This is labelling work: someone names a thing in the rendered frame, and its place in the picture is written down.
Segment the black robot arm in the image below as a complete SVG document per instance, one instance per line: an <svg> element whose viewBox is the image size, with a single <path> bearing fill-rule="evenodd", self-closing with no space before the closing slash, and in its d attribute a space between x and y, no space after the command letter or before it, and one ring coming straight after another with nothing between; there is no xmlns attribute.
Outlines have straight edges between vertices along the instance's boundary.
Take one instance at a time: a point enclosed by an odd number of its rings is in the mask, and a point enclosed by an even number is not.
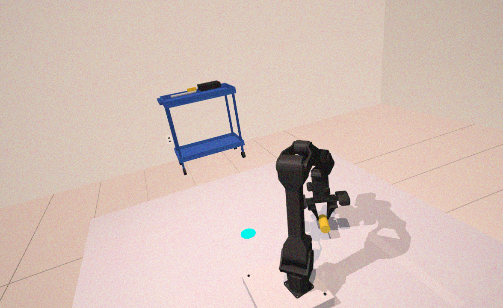
<svg viewBox="0 0 503 308"><path fill-rule="evenodd" d="M312 184L325 187L334 165L328 150L318 149L312 142L304 140L293 142L276 160L278 179L285 188L287 209L287 239L281 249L279 270L286 272L284 285L296 299L314 288L309 281L314 268L314 250L311 235L305 233L303 185L311 170L307 190L312 191ZM315 167L311 169L312 166Z"/></svg>

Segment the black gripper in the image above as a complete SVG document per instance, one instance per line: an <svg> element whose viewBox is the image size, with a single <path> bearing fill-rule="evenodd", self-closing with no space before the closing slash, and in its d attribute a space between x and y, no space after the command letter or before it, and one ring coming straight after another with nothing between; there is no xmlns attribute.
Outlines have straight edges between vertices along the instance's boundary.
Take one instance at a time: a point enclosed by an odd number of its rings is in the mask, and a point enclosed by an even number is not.
<svg viewBox="0 0 503 308"><path fill-rule="evenodd" d="M325 187L315 187L312 184L312 193L313 197L310 198L305 198L304 194L304 209L308 206L308 210L314 213L317 220L319 220L319 217L315 203L327 202L327 219L330 218L331 213L335 210L335 208L338 208L338 205L336 204L337 201L339 201L339 205L341 206L351 204L350 197L345 190L336 191L335 194L329 194L328 185Z"/></svg>

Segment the cyan circle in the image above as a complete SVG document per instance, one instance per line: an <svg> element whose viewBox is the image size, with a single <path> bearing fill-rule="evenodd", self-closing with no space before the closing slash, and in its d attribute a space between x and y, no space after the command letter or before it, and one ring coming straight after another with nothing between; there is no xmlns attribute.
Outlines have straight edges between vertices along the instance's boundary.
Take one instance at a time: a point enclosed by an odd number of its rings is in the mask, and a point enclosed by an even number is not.
<svg viewBox="0 0 503 308"><path fill-rule="evenodd" d="M256 234L256 232L254 231L254 229L245 229L243 230L241 233L240 233L240 236L243 237L244 239L250 239L252 237L254 237Z"/></svg>

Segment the yellow cylinder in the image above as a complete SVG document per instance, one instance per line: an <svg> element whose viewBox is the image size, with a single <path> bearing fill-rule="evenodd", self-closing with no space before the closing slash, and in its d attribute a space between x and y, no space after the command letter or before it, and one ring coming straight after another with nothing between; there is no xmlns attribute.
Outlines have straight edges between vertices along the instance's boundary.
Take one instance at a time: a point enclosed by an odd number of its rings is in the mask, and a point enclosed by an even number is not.
<svg viewBox="0 0 503 308"><path fill-rule="evenodd" d="M320 229L323 233L328 233L330 231L330 227L328 225L327 216L324 214L319 215L319 225Z"/></svg>

